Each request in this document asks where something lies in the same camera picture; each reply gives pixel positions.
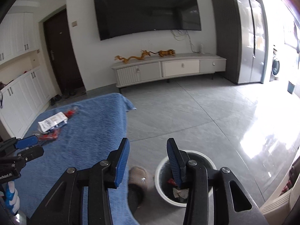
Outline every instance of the washing machine door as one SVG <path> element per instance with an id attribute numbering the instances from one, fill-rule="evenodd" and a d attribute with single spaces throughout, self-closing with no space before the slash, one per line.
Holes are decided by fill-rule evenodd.
<path id="1" fill-rule="evenodd" d="M 277 58 L 273 58 L 273 63 L 272 63 L 272 74 L 275 76 L 279 73 L 280 69 L 280 62 Z"/>

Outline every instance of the dark brown door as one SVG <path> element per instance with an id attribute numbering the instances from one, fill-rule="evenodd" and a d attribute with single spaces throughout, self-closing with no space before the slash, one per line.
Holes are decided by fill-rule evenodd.
<path id="1" fill-rule="evenodd" d="M 50 61 L 61 92 L 84 86 L 71 43 L 66 9 L 44 22 L 44 32 Z"/>

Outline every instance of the white tv console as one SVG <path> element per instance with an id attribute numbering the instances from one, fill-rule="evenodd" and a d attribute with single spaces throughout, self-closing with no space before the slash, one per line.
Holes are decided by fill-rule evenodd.
<path id="1" fill-rule="evenodd" d="M 226 59 L 208 53 L 184 53 L 176 56 L 151 56 L 133 59 L 128 64 L 113 64 L 118 88 L 145 82 L 209 74 L 226 70 Z"/>

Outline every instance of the drawer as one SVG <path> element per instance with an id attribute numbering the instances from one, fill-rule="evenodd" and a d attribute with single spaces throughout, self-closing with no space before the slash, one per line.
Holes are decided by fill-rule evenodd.
<path id="1" fill-rule="evenodd" d="M 163 62 L 163 76 L 199 73 L 199 60 Z"/>
<path id="2" fill-rule="evenodd" d="M 160 62 L 131 66 L 116 70 L 118 86 L 161 78 Z"/>
<path id="3" fill-rule="evenodd" d="M 226 70 L 226 60 L 200 60 L 200 73 L 222 72 Z"/>

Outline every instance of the flat screen tv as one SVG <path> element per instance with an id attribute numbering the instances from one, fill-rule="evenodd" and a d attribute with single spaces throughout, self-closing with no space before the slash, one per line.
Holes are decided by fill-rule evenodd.
<path id="1" fill-rule="evenodd" d="M 143 31 L 201 30 L 197 0 L 94 0 L 100 39 Z"/>

